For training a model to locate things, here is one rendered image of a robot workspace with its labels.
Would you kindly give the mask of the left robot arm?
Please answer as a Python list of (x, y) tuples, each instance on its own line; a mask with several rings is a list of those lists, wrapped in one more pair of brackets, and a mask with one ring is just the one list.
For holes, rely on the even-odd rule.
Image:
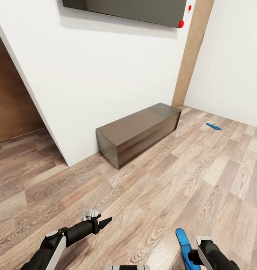
[(82, 222), (70, 228), (64, 227), (47, 234), (40, 249), (20, 270), (54, 270), (65, 247), (69, 247), (89, 234), (98, 234), (100, 229), (102, 230), (112, 221), (112, 217), (110, 217), (98, 224), (97, 219), (100, 216), (98, 211), (84, 209)]

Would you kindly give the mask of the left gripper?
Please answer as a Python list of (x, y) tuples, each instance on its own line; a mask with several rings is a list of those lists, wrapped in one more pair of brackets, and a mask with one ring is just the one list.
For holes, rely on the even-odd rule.
[(78, 241), (85, 238), (89, 234), (98, 234), (100, 229), (102, 230), (107, 224), (112, 221), (112, 217), (102, 220), (98, 224), (98, 218), (101, 216), (99, 214), (97, 217), (91, 218), (91, 220), (82, 221), (76, 224), (78, 229)]

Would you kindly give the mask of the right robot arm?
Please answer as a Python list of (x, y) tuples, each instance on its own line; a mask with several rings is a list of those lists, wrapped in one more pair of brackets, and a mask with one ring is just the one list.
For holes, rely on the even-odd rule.
[(190, 250), (188, 258), (194, 265), (203, 265), (207, 270), (240, 270), (238, 265), (220, 251), (212, 237), (196, 236), (198, 250)]

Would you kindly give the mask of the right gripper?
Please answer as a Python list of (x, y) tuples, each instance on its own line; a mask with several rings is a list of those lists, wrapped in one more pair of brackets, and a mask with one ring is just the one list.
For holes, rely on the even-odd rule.
[(190, 261), (193, 261), (194, 265), (203, 265), (204, 266), (202, 260), (199, 257), (198, 250), (191, 249), (190, 252), (188, 253), (188, 258)]

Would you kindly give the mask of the sandal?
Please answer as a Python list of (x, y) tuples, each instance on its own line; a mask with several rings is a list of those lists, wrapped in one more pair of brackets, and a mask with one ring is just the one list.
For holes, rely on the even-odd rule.
[(221, 130), (221, 128), (217, 127), (217, 126), (214, 126), (213, 124), (209, 124), (209, 123), (206, 123), (208, 126), (216, 129), (216, 130)]
[(184, 259), (186, 270), (201, 270), (200, 265), (194, 265), (193, 261), (190, 261), (188, 258), (188, 253), (193, 248), (188, 241), (188, 238), (187, 238), (185, 231), (182, 228), (177, 228), (176, 235), (177, 235), (179, 244), (180, 244), (181, 249), (182, 249), (183, 259)]

